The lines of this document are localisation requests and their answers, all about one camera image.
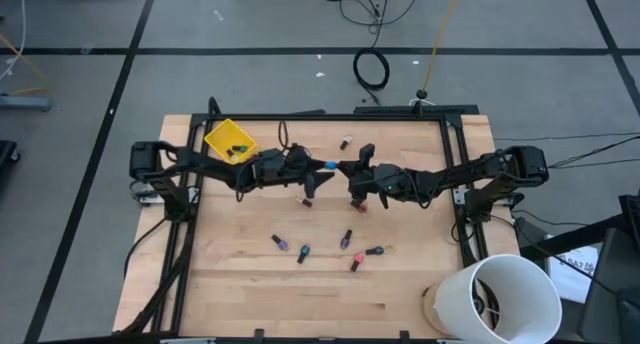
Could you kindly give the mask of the grey blue floor rail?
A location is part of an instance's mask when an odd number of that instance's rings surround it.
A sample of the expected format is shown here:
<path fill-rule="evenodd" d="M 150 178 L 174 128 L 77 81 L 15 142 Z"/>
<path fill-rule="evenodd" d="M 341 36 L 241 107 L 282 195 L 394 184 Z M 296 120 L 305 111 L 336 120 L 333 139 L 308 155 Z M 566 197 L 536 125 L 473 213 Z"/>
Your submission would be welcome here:
<path fill-rule="evenodd" d="M 52 103 L 45 97 L 0 95 L 0 109 L 41 110 L 47 112 Z"/>

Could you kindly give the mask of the black office chair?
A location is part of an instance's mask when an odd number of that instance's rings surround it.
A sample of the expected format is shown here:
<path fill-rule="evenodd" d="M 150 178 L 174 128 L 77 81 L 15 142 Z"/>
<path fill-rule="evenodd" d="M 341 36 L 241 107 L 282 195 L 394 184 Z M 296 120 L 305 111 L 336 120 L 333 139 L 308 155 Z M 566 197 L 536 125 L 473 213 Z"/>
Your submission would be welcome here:
<path fill-rule="evenodd" d="M 640 344 L 640 249 L 633 239 L 609 229 L 601 246 L 579 335 L 589 342 Z"/>

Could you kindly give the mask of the white printed paper sheet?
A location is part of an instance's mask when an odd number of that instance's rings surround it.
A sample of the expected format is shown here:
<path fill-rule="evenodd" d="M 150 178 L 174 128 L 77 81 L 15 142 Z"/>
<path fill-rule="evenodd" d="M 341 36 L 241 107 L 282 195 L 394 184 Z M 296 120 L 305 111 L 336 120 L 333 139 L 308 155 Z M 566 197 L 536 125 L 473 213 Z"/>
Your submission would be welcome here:
<path fill-rule="evenodd" d="M 585 246 L 557 254 L 557 257 L 568 262 L 568 264 L 559 261 L 557 258 L 549 257 L 546 259 L 545 265 L 547 274 L 555 285 L 560 298 L 584 304 L 591 286 L 591 280 L 574 270 L 574 268 L 592 276 L 597 267 L 598 250 L 592 246 Z"/>

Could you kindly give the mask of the round wooden base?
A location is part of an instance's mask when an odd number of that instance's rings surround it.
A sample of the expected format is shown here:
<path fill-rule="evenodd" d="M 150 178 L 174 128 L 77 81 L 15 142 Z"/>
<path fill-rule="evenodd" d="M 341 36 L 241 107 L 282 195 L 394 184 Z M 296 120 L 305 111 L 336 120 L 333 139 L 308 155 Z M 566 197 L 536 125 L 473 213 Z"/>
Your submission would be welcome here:
<path fill-rule="evenodd" d="M 439 283 L 434 283 L 424 289 L 420 297 L 420 309 L 424 321 L 435 331 L 447 336 L 450 332 L 440 321 L 435 309 L 435 298 L 439 286 Z"/>

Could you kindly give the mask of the white cylindrical lampshade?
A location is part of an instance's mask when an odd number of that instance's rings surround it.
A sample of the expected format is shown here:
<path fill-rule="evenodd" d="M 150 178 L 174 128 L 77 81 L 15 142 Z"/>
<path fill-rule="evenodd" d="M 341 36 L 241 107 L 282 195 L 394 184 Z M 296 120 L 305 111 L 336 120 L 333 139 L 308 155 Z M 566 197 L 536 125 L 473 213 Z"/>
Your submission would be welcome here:
<path fill-rule="evenodd" d="M 472 285 L 477 280 L 497 299 L 494 329 L 474 307 Z M 562 320 L 561 301 L 550 278 L 512 254 L 488 257 L 446 278 L 436 291 L 434 309 L 448 333 L 470 344 L 546 344 Z"/>

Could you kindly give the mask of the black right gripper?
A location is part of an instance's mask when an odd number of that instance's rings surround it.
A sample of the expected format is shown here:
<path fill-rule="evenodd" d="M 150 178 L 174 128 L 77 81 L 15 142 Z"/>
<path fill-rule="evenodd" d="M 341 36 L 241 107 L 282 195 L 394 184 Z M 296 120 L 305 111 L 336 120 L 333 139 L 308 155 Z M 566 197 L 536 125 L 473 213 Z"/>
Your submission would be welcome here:
<path fill-rule="evenodd" d="M 343 170 L 342 173 L 348 179 L 348 191 L 351 194 L 350 205 L 354 208 L 362 208 L 368 194 L 377 194 L 379 192 L 379 186 L 373 171 L 368 169 L 374 153 L 375 145 L 369 143 L 359 150 L 357 160 L 339 162 L 339 169 Z"/>

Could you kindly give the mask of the black flat bar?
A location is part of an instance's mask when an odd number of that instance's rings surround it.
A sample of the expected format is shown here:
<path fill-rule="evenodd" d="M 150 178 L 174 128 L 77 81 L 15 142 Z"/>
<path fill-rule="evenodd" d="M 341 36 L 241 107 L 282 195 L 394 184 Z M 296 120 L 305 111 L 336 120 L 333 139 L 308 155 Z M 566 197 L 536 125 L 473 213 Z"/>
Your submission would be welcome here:
<path fill-rule="evenodd" d="M 480 111 L 476 105 L 360 106 L 353 110 L 353 114 L 426 117 L 428 114 L 479 115 Z"/>

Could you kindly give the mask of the yellow plastic basket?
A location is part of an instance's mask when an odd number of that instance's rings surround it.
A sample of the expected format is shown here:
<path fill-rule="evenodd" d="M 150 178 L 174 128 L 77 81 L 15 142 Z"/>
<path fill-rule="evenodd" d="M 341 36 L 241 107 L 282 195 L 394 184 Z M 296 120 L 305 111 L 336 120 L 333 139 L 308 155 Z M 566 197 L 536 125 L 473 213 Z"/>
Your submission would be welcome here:
<path fill-rule="evenodd" d="M 258 150 L 257 142 L 231 119 L 225 119 L 214 129 L 204 136 L 204 141 L 214 150 L 225 162 L 229 164 L 240 164 L 251 159 Z M 239 152 L 240 159 L 233 161 L 229 158 L 226 150 L 233 145 L 246 145 L 247 152 Z"/>

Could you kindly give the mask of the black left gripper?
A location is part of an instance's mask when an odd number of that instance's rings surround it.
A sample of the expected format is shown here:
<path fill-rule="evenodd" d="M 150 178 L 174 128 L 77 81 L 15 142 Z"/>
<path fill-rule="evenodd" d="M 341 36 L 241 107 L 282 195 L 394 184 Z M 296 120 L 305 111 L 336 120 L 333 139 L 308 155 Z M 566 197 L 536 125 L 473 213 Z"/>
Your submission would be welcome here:
<path fill-rule="evenodd" d="M 333 172 L 312 172 L 309 168 L 325 168 L 327 162 L 314 159 L 305 146 L 292 148 L 285 158 L 285 180 L 288 182 L 304 182 L 307 198 L 314 198 L 316 190 L 334 177 Z"/>

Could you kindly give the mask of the black slanted beam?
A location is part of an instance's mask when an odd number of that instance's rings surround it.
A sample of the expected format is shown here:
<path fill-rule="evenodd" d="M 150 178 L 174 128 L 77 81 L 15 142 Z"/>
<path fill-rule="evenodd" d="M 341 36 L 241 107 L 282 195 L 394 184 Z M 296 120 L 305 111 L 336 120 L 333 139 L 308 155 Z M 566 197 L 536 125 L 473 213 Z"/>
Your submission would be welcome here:
<path fill-rule="evenodd" d="M 610 229 L 626 234 L 632 238 L 632 242 L 636 240 L 634 228 L 627 223 L 623 214 L 618 214 L 549 239 L 538 242 L 529 239 L 529 244 L 520 249 L 520 255 L 531 261 L 546 259 L 573 249 L 601 243 Z"/>

